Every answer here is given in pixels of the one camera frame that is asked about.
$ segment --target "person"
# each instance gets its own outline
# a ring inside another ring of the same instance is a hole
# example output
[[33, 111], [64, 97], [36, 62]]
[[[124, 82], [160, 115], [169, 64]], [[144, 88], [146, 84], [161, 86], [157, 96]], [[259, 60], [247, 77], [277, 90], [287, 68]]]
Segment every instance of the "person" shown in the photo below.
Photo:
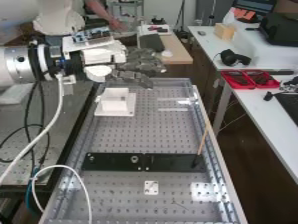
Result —
[[85, 4], [94, 14], [108, 21], [112, 29], [124, 29], [121, 22], [108, 13], [102, 3], [100, 3], [97, 0], [85, 0]]
[[108, 21], [113, 30], [124, 29], [121, 22], [109, 14], [98, 0], [37, 0], [39, 16], [33, 27], [45, 35], [51, 45], [61, 46], [63, 37], [85, 27], [84, 3], [88, 9]]

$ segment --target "wall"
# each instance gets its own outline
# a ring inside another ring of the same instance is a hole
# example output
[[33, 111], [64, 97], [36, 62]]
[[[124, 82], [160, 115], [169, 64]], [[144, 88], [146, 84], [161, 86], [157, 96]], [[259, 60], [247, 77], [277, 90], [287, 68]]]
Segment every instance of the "wall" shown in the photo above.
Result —
[[31, 21], [36, 15], [36, 0], [0, 0], [0, 29]]
[[[226, 15], [234, 0], [217, 0], [214, 22], [221, 22]], [[185, 28], [194, 25], [196, 7], [198, 7], [200, 18], [204, 19], [204, 25], [208, 25], [209, 16], [212, 13], [213, 0], [200, 0], [200, 5], [196, 5], [196, 0], [185, 1]], [[182, 0], [145, 0], [145, 18], [149, 20], [154, 15], [164, 17], [170, 25], [176, 24]]]
[[[165, 18], [168, 24], [174, 25], [182, 0], [145, 0], [145, 18], [150, 20], [153, 16]], [[185, 28], [193, 25], [196, 14], [196, 0], [185, 1]]]
[[275, 7], [275, 12], [298, 13], [298, 3], [289, 0], [279, 0]]

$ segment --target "floor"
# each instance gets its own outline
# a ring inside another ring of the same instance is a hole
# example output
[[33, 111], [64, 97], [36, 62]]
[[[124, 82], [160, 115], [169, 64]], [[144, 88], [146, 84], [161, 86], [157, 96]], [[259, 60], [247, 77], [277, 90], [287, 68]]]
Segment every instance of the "floor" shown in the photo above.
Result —
[[[194, 64], [168, 66], [169, 72], [164, 77], [192, 79], [213, 119], [216, 107], [209, 102], [213, 96], [216, 104], [218, 101], [212, 82], [214, 68], [200, 47], [194, 46], [190, 54]], [[225, 122], [229, 123], [243, 113], [236, 103], [226, 113]], [[298, 224], [298, 186], [247, 116], [221, 131], [218, 143], [249, 223]], [[24, 213], [21, 216], [23, 221], [17, 223], [36, 223], [36, 218]]]

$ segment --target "table leg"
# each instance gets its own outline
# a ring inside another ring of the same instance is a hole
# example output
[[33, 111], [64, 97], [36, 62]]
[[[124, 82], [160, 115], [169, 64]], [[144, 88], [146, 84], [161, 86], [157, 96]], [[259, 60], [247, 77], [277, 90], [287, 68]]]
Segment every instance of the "table leg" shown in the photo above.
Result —
[[224, 121], [226, 108], [228, 108], [228, 104], [230, 101], [230, 95], [232, 95], [232, 89], [230, 89], [229, 84], [225, 82], [225, 87], [224, 87], [224, 91], [221, 94], [221, 101], [220, 101], [220, 105], [217, 108], [217, 114], [216, 114], [216, 119], [214, 119], [214, 123], [213, 123], [213, 131], [214, 131], [216, 136], [220, 133], [221, 124]]

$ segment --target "shelf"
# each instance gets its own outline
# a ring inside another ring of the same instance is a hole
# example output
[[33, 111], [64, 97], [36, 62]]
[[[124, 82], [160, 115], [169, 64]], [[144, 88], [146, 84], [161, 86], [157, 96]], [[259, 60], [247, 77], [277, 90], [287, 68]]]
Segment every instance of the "shelf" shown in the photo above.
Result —
[[112, 6], [126, 6], [126, 7], [134, 7], [134, 6], [140, 7], [142, 6], [142, 4], [144, 4], [142, 2], [137, 2], [137, 3], [112, 2], [110, 3]]

